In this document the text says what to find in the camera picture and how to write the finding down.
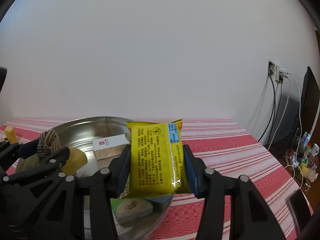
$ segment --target food wrapper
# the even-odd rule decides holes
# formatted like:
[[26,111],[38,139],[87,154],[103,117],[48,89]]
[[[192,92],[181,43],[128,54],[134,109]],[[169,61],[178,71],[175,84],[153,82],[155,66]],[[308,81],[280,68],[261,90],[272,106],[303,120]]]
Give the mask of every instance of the food wrapper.
[[180,135],[182,120],[128,122],[127,126],[132,137],[128,196],[190,193]]

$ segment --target blue label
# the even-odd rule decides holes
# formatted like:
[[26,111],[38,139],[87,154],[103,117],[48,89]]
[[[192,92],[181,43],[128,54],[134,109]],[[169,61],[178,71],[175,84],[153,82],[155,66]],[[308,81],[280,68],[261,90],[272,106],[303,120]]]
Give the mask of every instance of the blue label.
[[168,131],[169,131],[170,143],[179,142],[179,135],[178,135],[177,125],[175,123],[169,123],[168,124]]

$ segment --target black phone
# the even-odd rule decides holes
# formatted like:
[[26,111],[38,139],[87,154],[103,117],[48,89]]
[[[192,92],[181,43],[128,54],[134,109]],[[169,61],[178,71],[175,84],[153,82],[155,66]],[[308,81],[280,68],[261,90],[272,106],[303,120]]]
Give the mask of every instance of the black phone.
[[311,218],[307,200],[301,189],[298,189],[295,193],[293,193],[288,198],[287,203],[294,218],[297,233],[300,234]]

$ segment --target circular logo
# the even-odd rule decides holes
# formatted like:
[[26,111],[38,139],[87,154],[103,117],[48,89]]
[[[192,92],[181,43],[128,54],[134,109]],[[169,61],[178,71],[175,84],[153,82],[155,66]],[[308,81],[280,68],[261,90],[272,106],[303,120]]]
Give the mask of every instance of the circular logo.
[[161,129],[159,127],[155,127],[155,128],[153,128],[152,132],[154,134],[159,134],[159,133],[161,133]]

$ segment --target table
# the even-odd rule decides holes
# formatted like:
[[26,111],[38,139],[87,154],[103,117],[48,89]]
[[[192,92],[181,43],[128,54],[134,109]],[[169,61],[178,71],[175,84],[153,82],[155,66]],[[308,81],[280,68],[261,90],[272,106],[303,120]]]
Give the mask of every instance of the table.
[[[5,127],[15,128],[23,143],[39,137],[40,133],[69,120],[13,119],[0,126],[0,138]],[[224,176],[250,177],[264,197],[288,240],[297,237],[293,218],[285,202],[299,189],[297,183],[283,166],[247,131],[230,119],[183,119],[181,136],[196,157],[207,167],[213,167]],[[7,171],[13,174],[16,163]],[[168,215],[152,239],[195,239],[204,200],[193,194],[175,195]],[[230,197],[225,197],[223,240],[229,239]]]

